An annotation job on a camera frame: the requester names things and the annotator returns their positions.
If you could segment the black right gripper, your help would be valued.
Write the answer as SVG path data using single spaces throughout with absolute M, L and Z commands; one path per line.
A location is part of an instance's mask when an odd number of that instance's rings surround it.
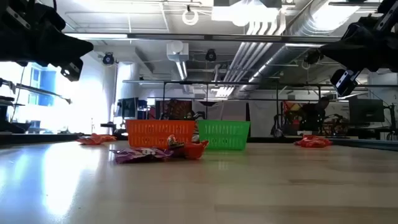
M 364 70 L 376 72 L 380 68 L 398 70 L 398 0 L 383 0 L 377 11 L 351 23 L 337 42 L 319 48 L 322 55 L 342 64 L 331 79 L 339 96 L 349 95 L 358 85 L 356 78 Z

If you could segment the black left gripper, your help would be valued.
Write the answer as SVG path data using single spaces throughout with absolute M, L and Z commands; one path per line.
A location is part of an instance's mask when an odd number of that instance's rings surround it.
M 93 44 L 63 33 L 67 23 L 57 12 L 57 0 L 51 0 L 51 6 L 39 1 L 0 0 L 0 62 L 53 65 L 77 82 L 81 57 L 93 50 Z

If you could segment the orange Reese's candy pack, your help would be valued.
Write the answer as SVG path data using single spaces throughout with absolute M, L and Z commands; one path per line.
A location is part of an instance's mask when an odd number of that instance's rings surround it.
M 82 136 L 76 141 L 83 145 L 99 145 L 104 142 L 115 141 L 117 138 L 108 134 L 92 134 L 90 136 Z
M 174 135 L 167 138 L 167 149 L 172 157 L 190 160 L 200 159 L 209 144 L 208 140 L 200 142 L 179 142 Z
M 300 147 L 307 148 L 324 148 L 331 146 L 332 142 L 326 138 L 316 136 L 316 135 L 303 135 L 302 139 L 295 141 L 294 144 Z

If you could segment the purple Skittles candy pack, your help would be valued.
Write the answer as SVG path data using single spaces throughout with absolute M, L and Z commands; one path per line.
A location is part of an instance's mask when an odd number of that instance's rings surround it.
M 117 164 L 162 162 L 172 157 L 173 151 L 153 147 L 133 147 L 111 150 Z

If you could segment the black computer monitor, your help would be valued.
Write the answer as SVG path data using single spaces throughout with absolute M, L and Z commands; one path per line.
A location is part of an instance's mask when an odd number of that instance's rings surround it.
M 383 101 L 372 99 L 349 100 L 349 120 L 357 124 L 384 122 Z
M 138 106 L 138 98 L 121 99 L 121 116 L 123 118 L 135 118 Z

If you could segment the person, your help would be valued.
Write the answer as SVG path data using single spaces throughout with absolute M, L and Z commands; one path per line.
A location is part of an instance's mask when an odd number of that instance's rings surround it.
M 325 110 L 329 103 L 330 100 L 327 97 L 322 97 L 317 103 L 307 103 L 303 105 L 300 109 L 300 116 L 302 118 L 300 130 L 319 133 L 325 119 Z

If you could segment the white ceiling unit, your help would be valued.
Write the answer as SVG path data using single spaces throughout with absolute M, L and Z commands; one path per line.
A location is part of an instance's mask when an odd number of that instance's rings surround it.
M 166 56 L 173 62 L 185 62 L 189 59 L 188 43 L 173 40 L 166 45 Z

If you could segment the orange plastic basket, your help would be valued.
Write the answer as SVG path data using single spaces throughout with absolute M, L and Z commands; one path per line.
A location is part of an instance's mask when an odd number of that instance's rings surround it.
M 167 139 L 174 135 L 177 142 L 191 142 L 194 121 L 184 120 L 126 120 L 128 142 L 131 147 L 167 148 Z

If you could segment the green plastic basket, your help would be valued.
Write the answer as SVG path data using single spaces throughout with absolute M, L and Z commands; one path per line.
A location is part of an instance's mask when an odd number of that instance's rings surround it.
M 249 121 L 199 120 L 200 141 L 208 141 L 207 151 L 244 151 Z

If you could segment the silver ceiling vent duct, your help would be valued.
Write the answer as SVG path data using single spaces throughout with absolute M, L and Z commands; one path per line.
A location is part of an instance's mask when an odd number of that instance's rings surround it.
M 359 10 L 358 6 L 333 6 L 331 2 L 341 0 L 310 0 L 290 22 L 283 36 L 328 37 L 337 28 Z M 258 70 L 249 79 L 258 82 L 262 78 L 275 75 L 282 70 L 282 64 L 288 64 L 301 56 L 306 47 L 291 47 L 287 44 L 267 44 L 267 51 L 258 60 Z

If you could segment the black overhead frame bar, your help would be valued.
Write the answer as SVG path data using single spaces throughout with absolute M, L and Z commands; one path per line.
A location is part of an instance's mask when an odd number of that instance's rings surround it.
M 169 34 L 169 33 L 65 33 L 84 40 L 187 40 L 210 42 L 270 42 L 293 44 L 327 44 L 339 37 L 311 37 L 286 35 L 216 35 L 216 34 Z

